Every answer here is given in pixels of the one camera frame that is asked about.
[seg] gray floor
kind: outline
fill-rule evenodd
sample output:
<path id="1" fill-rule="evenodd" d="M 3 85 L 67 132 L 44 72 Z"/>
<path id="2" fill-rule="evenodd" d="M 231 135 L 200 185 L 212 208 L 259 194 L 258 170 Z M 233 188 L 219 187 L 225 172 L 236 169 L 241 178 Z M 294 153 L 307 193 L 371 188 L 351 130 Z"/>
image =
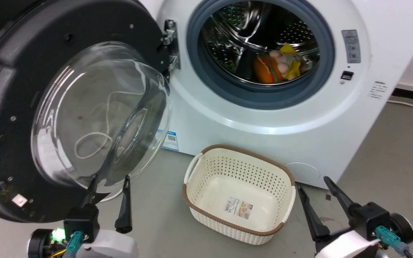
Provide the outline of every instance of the gray floor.
<path id="1" fill-rule="evenodd" d="M 190 160 L 191 156 L 162 150 L 148 170 L 133 181 L 134 230 L 130 235 L 139 243 L 141 257 L 313 257 L 314 244 L 298 198 L 285 227 L 261 246 L 241 243 L 198 223 L 181 194 Z M 339 186 L 360 204 L 374 201 L 406 216 L 413 224 L 413 108 L 386 105 Z M 325 199 L 325 190 L 305 189 L 331 231 L 347 225 L 338 202 Z M 119 205 L 120 198 L 99 204 L 102 228 L 113 229 Z M 0 257 L 26 257 L 26 242 L 34 229 L 60 226 L 0 219 Z"/>

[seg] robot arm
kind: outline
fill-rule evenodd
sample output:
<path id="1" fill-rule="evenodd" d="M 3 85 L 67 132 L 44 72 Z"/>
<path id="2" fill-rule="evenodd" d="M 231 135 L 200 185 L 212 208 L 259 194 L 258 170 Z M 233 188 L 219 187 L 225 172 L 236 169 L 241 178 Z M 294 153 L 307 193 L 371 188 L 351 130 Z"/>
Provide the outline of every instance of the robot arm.
<path id="1" fill-rule="evenodd" d="M 413 230 L 400 214 L 390 214 L 374 202 L 361 206 L 353 202 L 330 178 L 324 177 L 329 191 L 341 204 L 349 218 L 349 227 L 330 233 L 310 205 L 310 199 L 298 186 L 308 228 L 315 242 L 315 258 L 381 258 L 392 247 L 401 256 L 413 258 L 408 243 Z"/>

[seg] laundry basket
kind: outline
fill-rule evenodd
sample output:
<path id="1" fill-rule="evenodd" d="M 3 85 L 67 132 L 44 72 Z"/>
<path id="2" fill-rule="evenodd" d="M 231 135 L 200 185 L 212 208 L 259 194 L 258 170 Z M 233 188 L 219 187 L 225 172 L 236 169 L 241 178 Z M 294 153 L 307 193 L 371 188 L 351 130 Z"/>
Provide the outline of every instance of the laundry basket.
<path id="1" fill-rule="evenodd" d="M 283 165 L 227 145 L 213 145 L 190 163 L 182 194 L 195 219 L 253 245 L 284 225 L 295 199 L 292 174 Z"/>

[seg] green light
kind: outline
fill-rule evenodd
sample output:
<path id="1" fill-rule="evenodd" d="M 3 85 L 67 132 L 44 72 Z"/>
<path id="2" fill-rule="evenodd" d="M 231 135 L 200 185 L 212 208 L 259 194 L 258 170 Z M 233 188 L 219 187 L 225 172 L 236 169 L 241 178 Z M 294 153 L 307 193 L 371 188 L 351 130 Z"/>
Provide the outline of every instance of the green light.
<path id="1" fill-rule="evenodd" d="M 66 238 L 65 235 L 65 230 L 64 229 L 56 229 L 52 231 L 52 240 L 57 241 L 57 242 L 63 242 L 63 240 Z"/>

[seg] screw hole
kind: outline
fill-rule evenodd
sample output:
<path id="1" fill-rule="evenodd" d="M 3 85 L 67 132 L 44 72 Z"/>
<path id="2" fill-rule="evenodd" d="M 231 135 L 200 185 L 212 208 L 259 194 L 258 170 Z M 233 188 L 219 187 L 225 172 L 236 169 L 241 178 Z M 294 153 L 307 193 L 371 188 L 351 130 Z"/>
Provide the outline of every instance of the screw hole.
<path id="1" fill-rule="evenodd" d="M 74 39 L 74 36 L 72 34 L 65 34 L 63 36 L 63 40 L 65 43 L 72 43 L 72 40 Z"/>

